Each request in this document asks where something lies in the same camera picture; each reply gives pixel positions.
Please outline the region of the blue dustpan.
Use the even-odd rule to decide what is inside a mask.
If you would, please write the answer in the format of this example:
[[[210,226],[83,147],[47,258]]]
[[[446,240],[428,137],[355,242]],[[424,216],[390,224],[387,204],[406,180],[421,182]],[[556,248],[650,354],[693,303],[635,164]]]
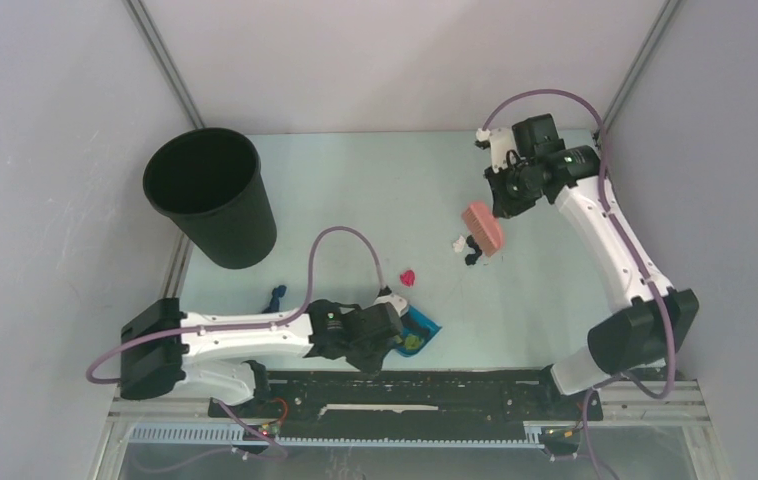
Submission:
[[[408,313],[401,318],[403,326],[401,340],[396,346],[396,352],[403,357],[418,355],[440,332],[441,326],[437,325],[414,306],[409,307]],[[403,344],[408,335],[416,335],[423,338],[424,343],[418,351],[406,351]]]

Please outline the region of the pink hand brush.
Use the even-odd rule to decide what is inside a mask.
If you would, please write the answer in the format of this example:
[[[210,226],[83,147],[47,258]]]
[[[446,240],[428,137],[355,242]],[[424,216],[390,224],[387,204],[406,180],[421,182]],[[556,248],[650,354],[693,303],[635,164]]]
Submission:
[[[492,257],[504,247],[503,229],[486,203],[470,203],[461,214],[461,218],[485,256]]]

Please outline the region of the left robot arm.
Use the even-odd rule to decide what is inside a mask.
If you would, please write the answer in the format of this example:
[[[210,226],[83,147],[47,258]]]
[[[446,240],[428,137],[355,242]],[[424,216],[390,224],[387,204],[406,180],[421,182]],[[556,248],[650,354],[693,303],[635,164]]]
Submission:
[[[259,416],[271,403],[260,358],[343,359],[375,374],[402,344],[409,313],[408,301],[396,294],[368,307],[315,300],[304,312],[246,316],[186,313],[178,299],[161,299],[121,331],[120,396],[199,395]]]

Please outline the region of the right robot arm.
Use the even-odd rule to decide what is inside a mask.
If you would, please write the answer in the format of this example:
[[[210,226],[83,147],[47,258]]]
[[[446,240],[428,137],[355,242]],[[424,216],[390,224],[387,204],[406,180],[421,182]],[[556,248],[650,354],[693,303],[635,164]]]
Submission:
[[[475,138],[490,154],[483,176],[492,204],[470,206],[466,221],[481,251],[492,256],[501,250],[501,220],[544,198],[591,253],[611,311],[589,330],[582,348],[545,368],[547,383],[536,392],[540,411],[561,418],[575,407],[576,393],[659,360],[673,380],[676,354],[699,301],[692,290],[674,287],[651,260],[624,218],[596,150],[566,147],[549,114],[510,128],[479,129]]]

